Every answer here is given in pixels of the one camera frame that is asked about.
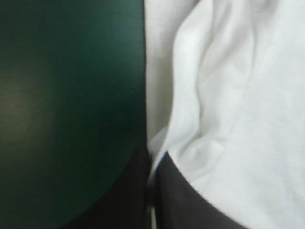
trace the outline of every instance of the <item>white fabric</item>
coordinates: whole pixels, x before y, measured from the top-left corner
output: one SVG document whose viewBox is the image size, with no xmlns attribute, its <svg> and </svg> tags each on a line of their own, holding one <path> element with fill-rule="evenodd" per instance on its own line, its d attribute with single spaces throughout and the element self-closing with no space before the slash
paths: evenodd
<svg viewBox="0 0 305 229">
<path fill-rule="evenodd" d="M 152 175 L 168 151 L 236 222 L 304 229 L 305 1 L 145 0 L 145 13 L 150 139 L 173 76 Z"/>
</svg>

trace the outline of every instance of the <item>dark green surface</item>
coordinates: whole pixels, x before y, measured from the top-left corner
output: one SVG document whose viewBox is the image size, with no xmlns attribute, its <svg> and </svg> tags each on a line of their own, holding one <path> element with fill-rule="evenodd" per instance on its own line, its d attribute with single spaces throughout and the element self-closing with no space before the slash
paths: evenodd
<svg viewBox="0 0 305 229">
<path fill-rule="evenodd" d="M 54 229 L 145 144 L 141 0 L 0 0 L 0 228 Z"/>
</svg>

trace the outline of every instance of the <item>green panel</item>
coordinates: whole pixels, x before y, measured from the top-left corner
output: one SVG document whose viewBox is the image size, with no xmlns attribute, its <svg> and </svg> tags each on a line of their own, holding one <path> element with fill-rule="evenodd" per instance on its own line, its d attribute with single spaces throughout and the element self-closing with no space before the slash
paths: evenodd
<svg viewBox="0 0 305 229">
<path fill-rule="evenodd" d="M 141 0 L 0 0 L 0 228 L 54 229 L 145 144 Z"/>
</svg>

